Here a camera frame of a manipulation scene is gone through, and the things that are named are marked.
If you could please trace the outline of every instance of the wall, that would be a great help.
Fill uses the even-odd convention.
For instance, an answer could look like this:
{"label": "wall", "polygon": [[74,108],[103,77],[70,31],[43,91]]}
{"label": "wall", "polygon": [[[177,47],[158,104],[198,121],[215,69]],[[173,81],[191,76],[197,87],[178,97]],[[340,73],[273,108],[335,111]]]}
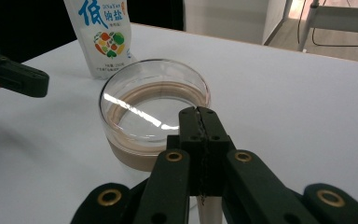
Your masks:
{"label": "wall", "polygon": [[280,22],[285,0],[185,0],[185,30],[263,44]]}

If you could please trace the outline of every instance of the white tabletop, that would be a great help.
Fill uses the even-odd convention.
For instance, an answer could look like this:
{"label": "white tabletop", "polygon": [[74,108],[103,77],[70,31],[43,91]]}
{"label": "white tabletop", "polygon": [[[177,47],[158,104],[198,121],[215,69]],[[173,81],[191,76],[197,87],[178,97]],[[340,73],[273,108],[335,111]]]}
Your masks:
{"label": "white tabletop", "polygon": [[[131,51],[199,71],[236,147],[286,187],[327,183],[358,200],[358,62],[136,24]],[[69,223],[96,187],[136,182],[104,137],[104,81],[78,42],[25,64],[49,74],[49,89],[40,99],[0,90],[0,223]]]}

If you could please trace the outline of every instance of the floor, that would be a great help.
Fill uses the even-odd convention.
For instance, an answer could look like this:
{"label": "floor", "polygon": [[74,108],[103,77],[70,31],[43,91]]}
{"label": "floor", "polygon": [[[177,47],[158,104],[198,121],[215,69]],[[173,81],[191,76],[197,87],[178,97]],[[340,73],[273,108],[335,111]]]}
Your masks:
{"label": "floor", "polygon": [[[268,45],[279,49],[296,50],[298,36],[301,35],[311,3],[312,0],[305,0],[304,10],[301,14],[304,0],[293,0],[288,19],[283,22],[282,27]],[[326,0],[325,5],[334,7],[358,7],[358,0]],[[339,45],[342,47],[326,47],[324,45]],[[312,30],[310,31],[305,50],[311,54],[358,62],[358,47],[350,46],[358,46],[358,33],[315,29],[313,38]]]}

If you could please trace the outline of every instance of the white table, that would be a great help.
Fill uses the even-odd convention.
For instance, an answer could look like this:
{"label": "white table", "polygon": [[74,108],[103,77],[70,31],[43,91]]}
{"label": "white table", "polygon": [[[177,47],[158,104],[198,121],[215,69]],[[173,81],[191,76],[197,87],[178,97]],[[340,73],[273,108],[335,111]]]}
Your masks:
{"label": "white table", "polygon": [[[199,71],[239,149],[286,187],[339,187],[358,200],[358,62],[132,25],[138,60]],[[96,187],[136,183],[103,134],[98,96],[78,42],[26,64],[50,75],[48,96],[0,90],[0,223],[69,223]],[[196,223],[194,213],[190,223]]]}

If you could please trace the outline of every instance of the glass petri dish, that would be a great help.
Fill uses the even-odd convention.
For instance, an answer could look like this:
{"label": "glass petri dish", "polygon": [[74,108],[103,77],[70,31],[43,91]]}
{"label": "glass petri dish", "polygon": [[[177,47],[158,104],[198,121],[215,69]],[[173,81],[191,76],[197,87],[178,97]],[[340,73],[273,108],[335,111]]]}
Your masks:
{"label": "glass petri dish", "polygon": [[166,148],[167,135],[178,134],[179,112],[209,107],[203,77],[184,63],[166,59],[139,61],[110,77],[99,107],[106,138],[115,156],[135,170],[150,172]]}

